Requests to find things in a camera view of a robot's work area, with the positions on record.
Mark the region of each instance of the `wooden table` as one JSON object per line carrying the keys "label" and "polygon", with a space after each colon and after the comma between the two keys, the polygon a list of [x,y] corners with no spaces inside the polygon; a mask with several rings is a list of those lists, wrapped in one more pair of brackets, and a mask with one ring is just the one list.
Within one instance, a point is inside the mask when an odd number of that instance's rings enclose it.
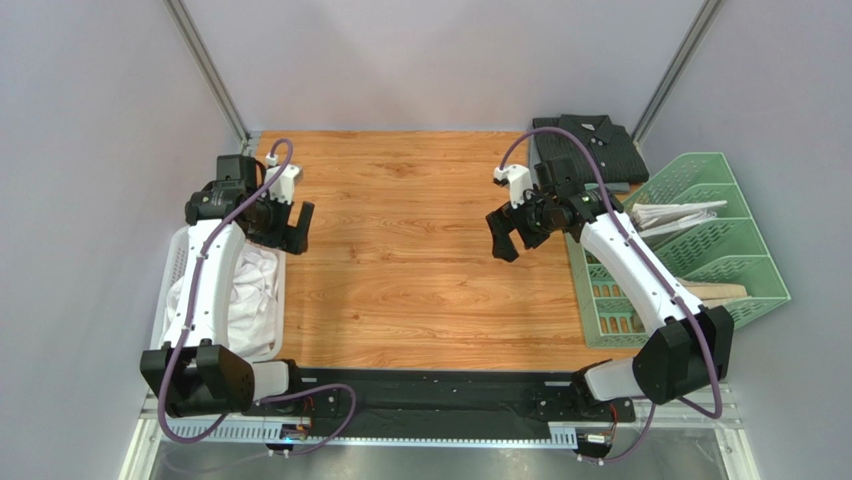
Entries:
{"label": "wooden table", "polygon": [[485,215],[508,199],[491,175],[518,135],[265,132],[258,158],[292,139],[305,169],[296,199],[316,204],[308,252],[287,259],[279,357],[314,367],[574,370],[633,355],[586,348],[560,236],[511,264],[491,257]]}

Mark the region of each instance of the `folded towel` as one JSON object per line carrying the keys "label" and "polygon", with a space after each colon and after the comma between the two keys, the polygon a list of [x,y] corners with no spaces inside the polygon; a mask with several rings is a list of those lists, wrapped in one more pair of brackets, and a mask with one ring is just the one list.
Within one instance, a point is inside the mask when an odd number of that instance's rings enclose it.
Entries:
{"label": "folded towel", "polygon": [[[269,353],[275,343],[277,272],[278,257],[274,253],[249,244],[243,246],[228,307],[228,349],[241,357]],[[182,288],[183,277],[169,289],[163,332],[175,319]]]}

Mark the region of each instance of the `white wall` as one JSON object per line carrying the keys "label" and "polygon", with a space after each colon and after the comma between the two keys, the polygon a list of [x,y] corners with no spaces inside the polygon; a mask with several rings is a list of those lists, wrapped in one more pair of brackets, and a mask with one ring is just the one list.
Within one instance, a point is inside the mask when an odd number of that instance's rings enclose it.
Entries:
{"label": "white wall", "polygon": [[112,479],[169,238],[236,142],[161,0],[0,12],[0,477]]}
{"label": "white wall", "polygon": [[790,289],[729,370],[771,480],[850,475],[852,3],[817,4],[727,2],[643,145],[725,152]]}
{"label": "white wall", "polygon": [[262,129],[632,129],[701,0],[187,0]]}

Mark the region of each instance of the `green storage bin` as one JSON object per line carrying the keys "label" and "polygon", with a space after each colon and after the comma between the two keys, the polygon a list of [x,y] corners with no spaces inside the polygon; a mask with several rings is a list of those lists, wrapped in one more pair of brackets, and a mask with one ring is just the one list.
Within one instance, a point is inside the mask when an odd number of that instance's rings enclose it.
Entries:
{"label": "green storage bin", "polygon": [[[677,277],[736,283],[750,298],[726,308],[739,328],[790,301],[736,179],[721,153],[676,158],[623,204],[727,200],[718,217],[685,232],[652,238],[648,245]],[[648,335],[636,311],[606,268],[566,235],[586,344],[593,348],[641,347]]]}

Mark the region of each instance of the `shirt collar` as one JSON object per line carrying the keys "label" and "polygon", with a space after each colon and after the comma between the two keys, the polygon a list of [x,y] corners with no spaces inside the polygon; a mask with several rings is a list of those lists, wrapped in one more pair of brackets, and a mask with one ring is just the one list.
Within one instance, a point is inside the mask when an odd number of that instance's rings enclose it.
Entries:
{"label": "shirt collar", "polygon": [[[594,131],[583,125],[591,125]],[[609,144],[612,140],[613,126],[609,115],[562,115],[559,117],[559,126],[580,137],[584,143],[602,142]]]}

